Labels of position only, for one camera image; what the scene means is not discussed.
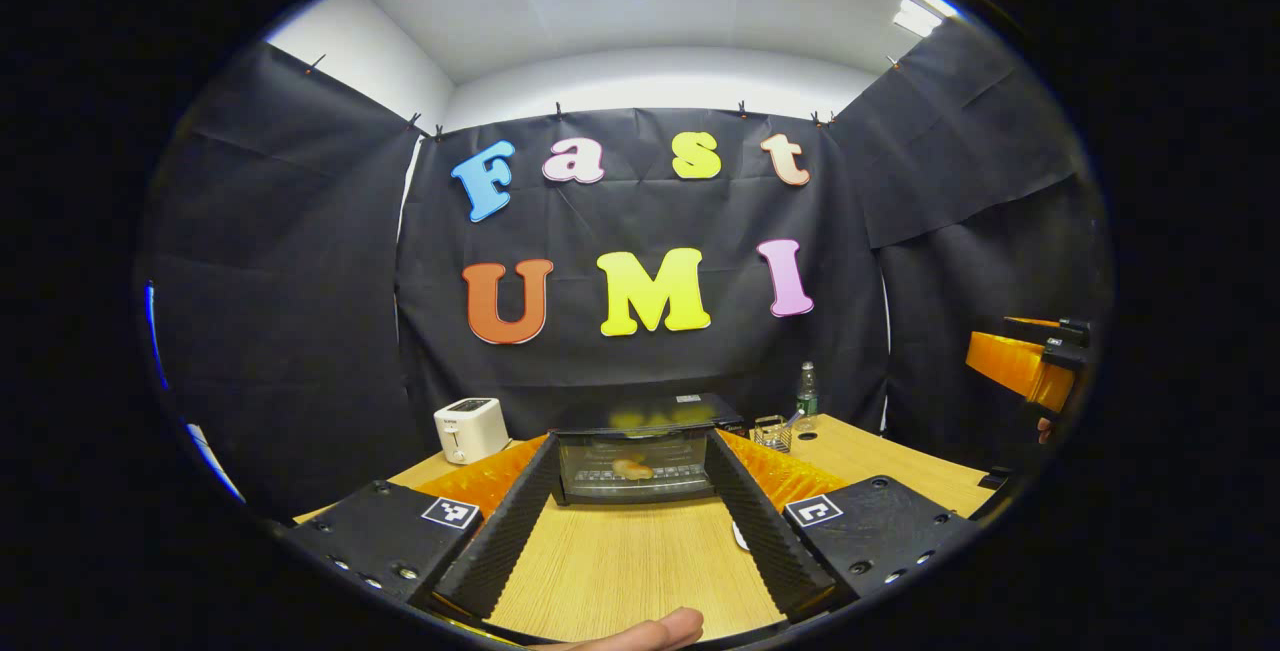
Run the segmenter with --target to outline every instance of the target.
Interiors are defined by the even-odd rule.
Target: white toaster
[[[497,399],[462,399],[435,411],[435,431],[444,458],[454,464],[492,457],[511,443]]]

